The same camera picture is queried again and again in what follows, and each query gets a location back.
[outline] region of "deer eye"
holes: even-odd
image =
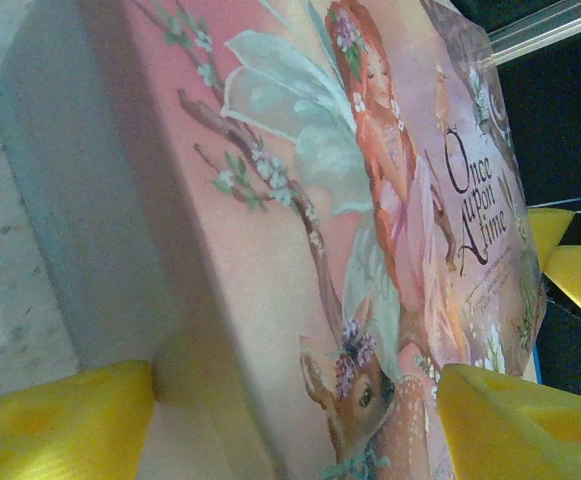
[[[363,391],[361,399],[359,400],[359,405],[361,405],[363,408],[367,407],[368,405],[370,405],[370,402],[372,401],[373,397],[374,393],[372,393],[370,387],[366,387],[366,389]]]

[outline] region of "deer ear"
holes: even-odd
[[[301,371],[310,398],[327,408],[334,401],[334,362],[327,357],[317,342],[302,336]]]
[[[361,324],[364,324],[368,320],[372,320],[372,315],[372,296],[368,294],[357,307],[355,316]]]

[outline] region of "fairy wing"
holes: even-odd
[[[228,76],[222,114],[293,142],[302,183],[327,188],[334,214],[371,209],[356,124],[338,79],[274,35],[247,30],[226,46],[241,67]]]
[[[388,276],[371,213],[364,214],[359,223],[348,260],[342,301],[344,316],[354,316],[368,294],[373,301],[375,320],[370,325],[370,334],[377,345],[377,357],[384,373],[396,382],[402,375],[397,360],[399,294]]]

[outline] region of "pink book cover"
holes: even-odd
[[[485,32],[434,0],[123,8],[283,476],[452,478],[442,367],[521,375],[545,308]]]

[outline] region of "flower crown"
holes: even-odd
[[[361,326],[356,318],[347,319],[343,325],[343,346],[337,352],[337,399],[347,397],[357,371],[370,361],[375,343],[367,332],[368,325]]]
[[[359,28],[350,18],[348,10],[343,8],[336,13],[329,9],[328,17],[336,26],[337,46],[343,52],[352,74],[361,81],[361,51],[367,52],[368,50]]]

